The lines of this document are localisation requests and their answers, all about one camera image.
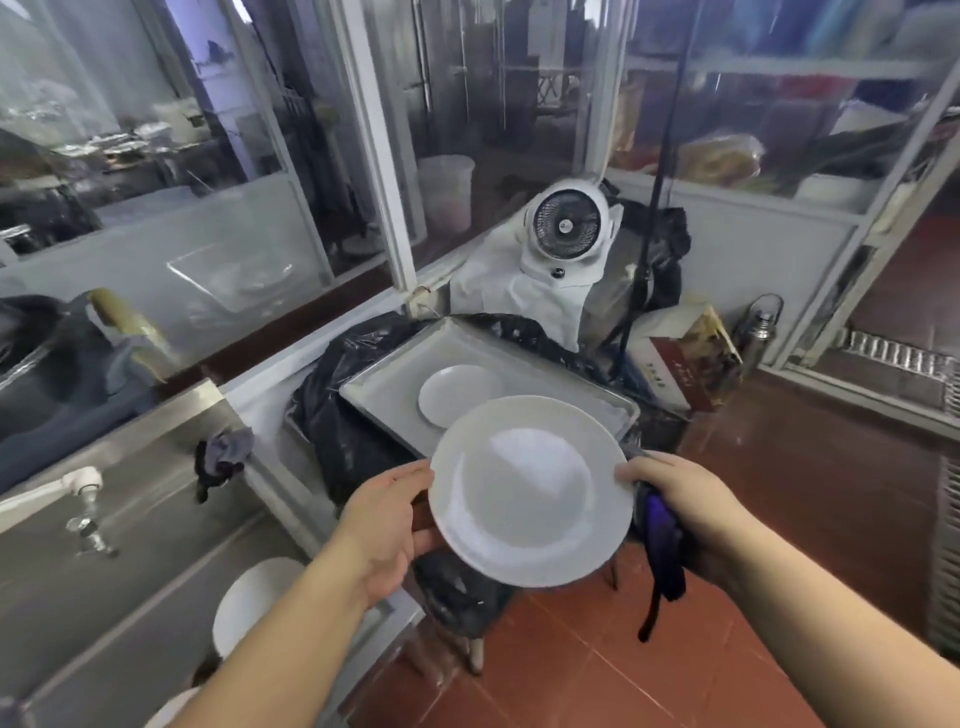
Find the metal grate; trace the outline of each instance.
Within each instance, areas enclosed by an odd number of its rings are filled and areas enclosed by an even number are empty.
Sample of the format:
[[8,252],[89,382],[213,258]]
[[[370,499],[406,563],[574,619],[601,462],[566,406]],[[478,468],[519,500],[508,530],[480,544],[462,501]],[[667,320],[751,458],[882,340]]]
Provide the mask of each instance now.
[[944,412],[960,419],[960,372],[957,371],[956,362],[953,362],[951,369],[944,386]]
[[960,461],[941,459],[937,528],[933,537],[930,642],[951,659],[960,657]]
[[946,382],[953,374],[952,356],[918,349],[899,341],[884,339],[866,331],[844,329],[840,347],[844,352],[864,356],[880,364]]

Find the shelf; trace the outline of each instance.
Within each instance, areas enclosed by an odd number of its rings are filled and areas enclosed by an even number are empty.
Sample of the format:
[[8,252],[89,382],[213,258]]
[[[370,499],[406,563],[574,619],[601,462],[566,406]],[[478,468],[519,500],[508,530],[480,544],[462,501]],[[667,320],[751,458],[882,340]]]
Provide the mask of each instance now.
[[[625,68],[631,71],[675,71],[676,61],[628,56]],[[934,66],[930,61],[897,59],[818,59],[807,57],[777,58],[763,56],[727,56],[690,61],[688,71],[701,73],[741,73],[762,76],[835,76],[860,81],[910,81],[927,74]]]
[[[610,182],[620,187],[625,193],[645,196],[654,186],[654,178],[642,172],[632,172],[624,169],[608,167],[606,177]],[[672,194],[699,197],[729,205],[756,207],[759,209],[774,210],[784,214],[799,217],[812,217],[817,220],[829,220],[835,223],[845,223],[851,227],[860,225],[865,216],[856,212],[847,212],[842,209],[832,209],[814,205],[804,200],[794,200],[775,195],[762,195],[726,187],[714,187],[698,182],[684,182],[683,180],[668,180],[664,186],[664,193],[669,190]]]

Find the black cable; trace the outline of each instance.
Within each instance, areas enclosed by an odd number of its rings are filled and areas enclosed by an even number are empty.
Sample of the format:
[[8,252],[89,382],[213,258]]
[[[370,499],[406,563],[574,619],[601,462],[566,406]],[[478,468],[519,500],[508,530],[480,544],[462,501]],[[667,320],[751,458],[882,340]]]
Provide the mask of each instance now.
[[697,5],[693,10],[693,18],[690,21],[690,25],[686,31],[686,37],[684,38],[684,50],[681,53],[680,60],[677,62],[677,79],[673,85],[673,92],[670,96],[670,106],[667,107],[666,121],[663,124],[663,141],[660,144],[657,175],[654,177],[654,188],[650,193],[650,205],[647,208],[647,218],[643,227],[643,235],[640,239],[640,255],[636,263],[634,286],[627,304],[627,313],[616,327],[616,329],[620,331],[620,346],[617,349],[617,355],[611,369],[611,377],[613,378],[620,376],[620,371],[623,369],[623,360],[627,355],[627,344],[630,342],[630,331],[634,327],[636,317],[646,305],[650,294],[650,243],[654,235],[657,234],[663,181],[667,174],[672,172],[668,167],[674,157],[672,138],[674,116],[677,113],[677,105],[680,103],[680,91],[684,86],[686,67],[690,61],[690,54],[693,50],[693,40],[697,36],[697,29],[700,26],[700,17],[703,14],[704,4],[705,0],[697,0]]

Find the white bucket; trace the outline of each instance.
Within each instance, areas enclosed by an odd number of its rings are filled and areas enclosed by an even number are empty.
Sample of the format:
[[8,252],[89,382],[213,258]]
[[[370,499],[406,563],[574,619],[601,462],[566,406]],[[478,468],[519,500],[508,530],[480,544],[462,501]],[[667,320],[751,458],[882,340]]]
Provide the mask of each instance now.
[[226,659],[304,569],[299,561],[281,556],[244,571],[227,589],[213,618],[213,647],[217,654]]
[[470,197],[476,162],[461,155],[421,159],[420,194],[431,232],[457,235],[470,228]]

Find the white cloth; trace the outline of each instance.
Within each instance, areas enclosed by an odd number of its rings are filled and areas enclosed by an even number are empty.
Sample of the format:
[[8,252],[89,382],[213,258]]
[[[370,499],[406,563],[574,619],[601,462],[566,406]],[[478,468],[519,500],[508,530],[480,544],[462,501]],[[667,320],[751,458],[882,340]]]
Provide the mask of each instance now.
[[521,243],[510,222],[492,230],[450,279],[450,313],[513,313],[533,319],[565,349],[578,334],[590,285],[553,288],[520,270]]

